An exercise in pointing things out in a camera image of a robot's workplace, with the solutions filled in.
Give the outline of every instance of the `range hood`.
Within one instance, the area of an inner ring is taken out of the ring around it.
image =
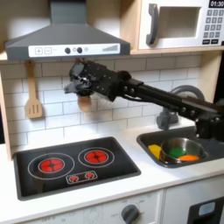
[[[129,55],[130,43],[87,24],[86,0],[51,0],[51,24],[5,44],[8,60]]]

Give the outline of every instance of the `microwave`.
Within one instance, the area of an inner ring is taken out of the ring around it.
[[[224,0],[142,0],[139,49],[224,45]]]

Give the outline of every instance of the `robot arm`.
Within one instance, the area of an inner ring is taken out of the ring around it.
[[[76,62],[65,93],[89,96],[97,93],[114,101],[117,96],[135,102],[152,102],[195,121],[196,137],[224,142],[224,108],[194,98],[182,98],[132,79],[125,71],[114,72],[92,61]]]

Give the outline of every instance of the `black stovetop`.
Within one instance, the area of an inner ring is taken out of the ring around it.
[[[140,175],[113,138],[70,143],[14,156],[17,196],[29,200]]]

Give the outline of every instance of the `faucet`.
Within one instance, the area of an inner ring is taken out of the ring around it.
[[[202,94],[202,92],[193,86],[180,86],[174,88],[171,93],[178,95],[183,92],[191,92],[195,94],[200,100],[204,101],[205,96]],[[179,117],[175,113],[173,114],[169,109],[164,108],[163,111],[159,114],[157,117],[157,126],[161,130],[168,130],[170,128],[170,124],[178,123],[179,122]]]

